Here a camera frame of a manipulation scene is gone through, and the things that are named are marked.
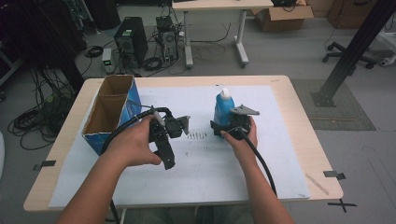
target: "cardboard box on floor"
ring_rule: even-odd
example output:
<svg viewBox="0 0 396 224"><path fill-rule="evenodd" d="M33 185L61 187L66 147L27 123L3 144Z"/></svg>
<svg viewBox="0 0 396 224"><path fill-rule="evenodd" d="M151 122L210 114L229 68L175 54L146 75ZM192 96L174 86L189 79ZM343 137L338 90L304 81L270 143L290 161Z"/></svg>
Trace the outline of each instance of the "cardboard box on floor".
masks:
<svg viewBox="0 0 396 224"><path fill-rule="evenodd" d="M359 29L377 0L335 0L329 22L337 29Z"/></svg>
<svg viewBox="0 0 396 224"><path fill-rule="evenodd" d="M253 13L263 32L300 30L304 19L314 18L311 6L270 7Z"/></svg>
<svg viewBox="0 0 396 224"><path fill-rule="evenodd" d="M82 130L83 138L96 154L101 154L111 132L141 112L138 105L140 98L133 76L105 77Z"/></svg>
<svg viewBox="0 0 396 224"><path fill-rule="evenodd" d="M307 0L312 7L315 18L327 18L335 0Z"/></svg>

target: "white bottle cap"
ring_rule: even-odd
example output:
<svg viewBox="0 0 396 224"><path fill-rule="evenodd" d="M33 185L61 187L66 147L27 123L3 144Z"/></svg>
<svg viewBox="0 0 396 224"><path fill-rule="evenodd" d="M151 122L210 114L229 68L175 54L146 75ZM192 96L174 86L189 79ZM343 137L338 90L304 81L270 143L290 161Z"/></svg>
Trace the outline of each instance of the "white bottle cap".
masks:
<svg viewBox="0 0 396 224"><path fill-rule="evenodd" d="M230 100L231 99L230 91L227 88L223 88L220 97L222 100Z"/></svg>

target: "blue cardboard box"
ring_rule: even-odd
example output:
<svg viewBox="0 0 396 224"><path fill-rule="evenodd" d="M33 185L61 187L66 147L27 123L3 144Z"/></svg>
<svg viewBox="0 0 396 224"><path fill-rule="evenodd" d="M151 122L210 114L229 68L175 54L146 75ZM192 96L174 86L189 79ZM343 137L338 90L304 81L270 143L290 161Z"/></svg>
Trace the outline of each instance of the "blue cardboard box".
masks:
<svg viewBox="0 0 396 224"><path fill-rule="evenodd" d="M96 154L101 154L111 132L141 113L140 104L134 76L105 77L82 130L83 138Z"/></svg>

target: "blue bottle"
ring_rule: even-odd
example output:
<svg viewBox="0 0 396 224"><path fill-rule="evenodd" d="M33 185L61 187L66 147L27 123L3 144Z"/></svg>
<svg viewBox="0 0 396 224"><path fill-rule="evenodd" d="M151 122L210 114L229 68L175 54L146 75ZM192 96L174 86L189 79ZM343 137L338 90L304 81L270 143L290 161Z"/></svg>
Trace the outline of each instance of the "blue bottle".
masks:
<svg viewBox="0 0 396 224"><path fill-rule="evenodd" d="M214 121L219 126L225 126L230 123L230 110L233 109L233 97L227 88L223 88L222 92L216 96L216 107Z"/></svg>

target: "carpet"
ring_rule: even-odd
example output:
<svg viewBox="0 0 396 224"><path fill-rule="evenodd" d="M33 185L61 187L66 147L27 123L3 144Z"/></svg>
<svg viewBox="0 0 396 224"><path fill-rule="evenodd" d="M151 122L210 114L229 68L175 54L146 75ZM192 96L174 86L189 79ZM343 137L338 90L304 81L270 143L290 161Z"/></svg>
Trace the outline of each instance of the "carpet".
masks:
<svg viewBox="0 0 396 224"><path fill-rule="evenodd" d="M325 80L322 79L291 80L315 130L376 131L375 126L345 83L333 97L336 107L315 106L310 93L318 92L324 82Z"/></svg>

